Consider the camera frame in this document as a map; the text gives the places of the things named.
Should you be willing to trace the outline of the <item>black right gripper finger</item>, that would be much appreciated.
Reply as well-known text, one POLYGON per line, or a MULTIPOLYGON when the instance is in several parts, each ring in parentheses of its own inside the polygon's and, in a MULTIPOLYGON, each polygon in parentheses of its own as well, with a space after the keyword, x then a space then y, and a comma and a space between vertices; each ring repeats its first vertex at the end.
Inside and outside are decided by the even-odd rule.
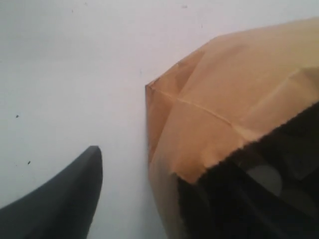
POLYGON ((102 152, 89 146, 34 191, 1 208, 2 239, 85 239, 103 184, 102 152))

